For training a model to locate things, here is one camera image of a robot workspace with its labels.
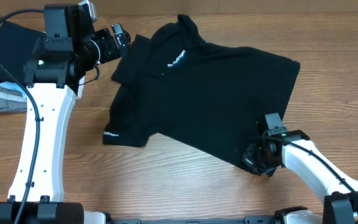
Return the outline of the black polo shirt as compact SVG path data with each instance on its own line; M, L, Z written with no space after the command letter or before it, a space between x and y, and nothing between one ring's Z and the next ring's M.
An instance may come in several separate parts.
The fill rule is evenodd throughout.
M240 169L265 114L284 115L300 64L252 47L206 42L186 15L137 35L112 80L103 143L142 147L160 133Z

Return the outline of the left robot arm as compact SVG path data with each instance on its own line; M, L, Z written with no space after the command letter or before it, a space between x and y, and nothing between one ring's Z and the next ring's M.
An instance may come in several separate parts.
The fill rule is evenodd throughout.
M83 77L129 53L131 38L120 24L96 31L92 24L48 25L36 41L19 82L27 96L21 157L0 223L111 223L105 212L66 202L63 158L67 127Z

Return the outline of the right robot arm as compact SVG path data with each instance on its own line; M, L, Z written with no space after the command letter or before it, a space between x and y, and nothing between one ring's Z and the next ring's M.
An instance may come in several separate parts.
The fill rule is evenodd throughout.
M302 206L277 210L271 223L357 223L358 181L324 157L302 131L268 130L251 141L242 161L255 175L271 176L279 166L294 172L323 204L321 215Z

